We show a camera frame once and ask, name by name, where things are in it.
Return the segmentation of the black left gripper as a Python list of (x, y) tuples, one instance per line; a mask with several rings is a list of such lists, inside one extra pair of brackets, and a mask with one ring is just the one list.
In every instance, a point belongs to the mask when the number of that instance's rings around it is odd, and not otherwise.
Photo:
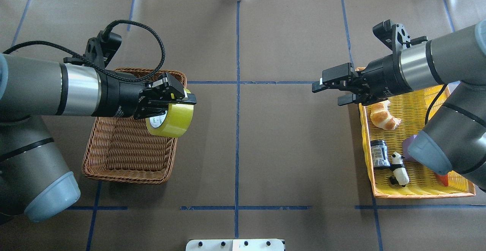
[(197, 104), (194, 94), (170, 73), (156, 81), (134, 82), (131, 73), (115, 71), (115, 78), (100, 73), (99, 116), (136, 120), (166, 115), (169, 104)]

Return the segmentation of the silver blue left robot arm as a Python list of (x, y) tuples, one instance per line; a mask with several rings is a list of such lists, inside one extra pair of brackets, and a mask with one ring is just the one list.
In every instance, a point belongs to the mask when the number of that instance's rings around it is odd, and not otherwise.
[(196, 96), (173, 73), (141, 81), (130, 73), (1, 54), (1, 224), (38, 223), (80, 198), (42, 116), (146, 119), (164, 137), (190, 125)]

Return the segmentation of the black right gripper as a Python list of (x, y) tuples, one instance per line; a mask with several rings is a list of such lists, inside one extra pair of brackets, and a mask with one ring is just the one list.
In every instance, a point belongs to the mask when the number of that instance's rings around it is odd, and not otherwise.
[(338, 106), (369, 106), (413, 91), (392, 54), (370, 62), (361, 71), (353, 63), (323, 70), (321, 79), (312, 84), (312, 93), (330, 89), (349, 92), (338, 98)]

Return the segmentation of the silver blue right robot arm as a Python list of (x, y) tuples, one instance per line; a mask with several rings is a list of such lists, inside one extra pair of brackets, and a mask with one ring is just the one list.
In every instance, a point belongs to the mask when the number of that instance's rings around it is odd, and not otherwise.
[(311, 91), (348, 91), (338, 105), (368, 106), (436, 85), (459, 85), (425, 123), (408, 152), (430, 170), (455, 171), (482, 191), (486, 187), (486, 23), (442, 37), (410, 38), (402, 24), (386, 20), (373, 34), (392, 53), (356, 71), (352, 63), (325, 69)]

